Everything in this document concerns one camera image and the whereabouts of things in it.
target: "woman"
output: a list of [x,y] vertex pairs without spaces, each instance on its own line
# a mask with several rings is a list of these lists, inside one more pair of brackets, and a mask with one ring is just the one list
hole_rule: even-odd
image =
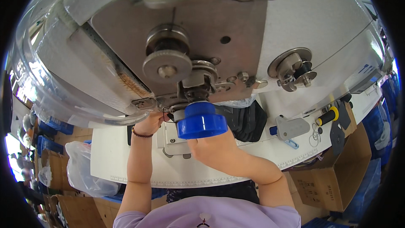
[[114,220],[115,228],[301,227],[301,217],[294,208],[283,173],[271,161],[239,149],[229,129],[218,136],[188,140],[192,155],[228,175],[251,178],[259,185],[260,205],[253,203],[254,200],[241,200],[244,197],[235,199],[211,194],[216,197],[187,197],[151,212],[151,136],[163,120],[168,118],[164,119],[162,113],[151,112],[132,130],[128,182]]

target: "woman's left hand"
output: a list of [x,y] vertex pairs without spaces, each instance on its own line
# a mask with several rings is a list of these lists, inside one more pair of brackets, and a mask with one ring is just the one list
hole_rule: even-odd
[[158,131],[163,121],[168,121],[170,118],[162,112],[150,112],[148,118],[142,122],[135,124],[134,131],[143,136],[149,136],[155,134]]

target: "lavender t-shirt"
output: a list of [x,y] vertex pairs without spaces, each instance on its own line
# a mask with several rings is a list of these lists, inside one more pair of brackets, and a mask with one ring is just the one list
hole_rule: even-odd
[[266,207],[228,197],[194,196],[163,205],[145,215],[127,211],[113,228],[192,228],[203,222],[213,228],[299,228],[301,216],[290,206]]

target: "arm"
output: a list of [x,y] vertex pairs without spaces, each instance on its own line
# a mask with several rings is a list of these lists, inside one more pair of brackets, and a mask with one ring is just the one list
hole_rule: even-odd
[[[151,112],[149,117],[134,127],[139,135],[154,134],[163,122],[163,114]],[[130,210],[148,214],[151,211],[152,137],[131,136],[131,149],[127,162],[127,186],[118,215]]]
[[232,132],[189,140],[195,159],[228,175],[248,177],[259,184],[260,205],[294,207],[288,183],[271,161],[247,154],[238,148]]

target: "blue knob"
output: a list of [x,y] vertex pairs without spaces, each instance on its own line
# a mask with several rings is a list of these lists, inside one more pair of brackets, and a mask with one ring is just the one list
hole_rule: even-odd
[[195,102],[184,110],[185,118],[177,123],[177,135],[182,139],[216,136],[228,131],[225,116],[215,114],[209,102]]

